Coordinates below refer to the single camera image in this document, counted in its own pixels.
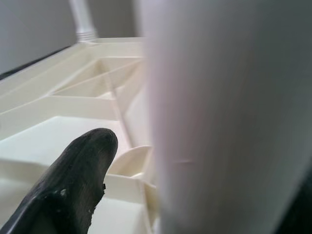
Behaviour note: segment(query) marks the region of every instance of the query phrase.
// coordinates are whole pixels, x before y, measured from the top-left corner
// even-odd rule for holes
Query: black rubber object
[[[86,234],[104,195],[103,180],[117,146],[114,132],[104,128],[71,142],[22,200],[0,234]]]

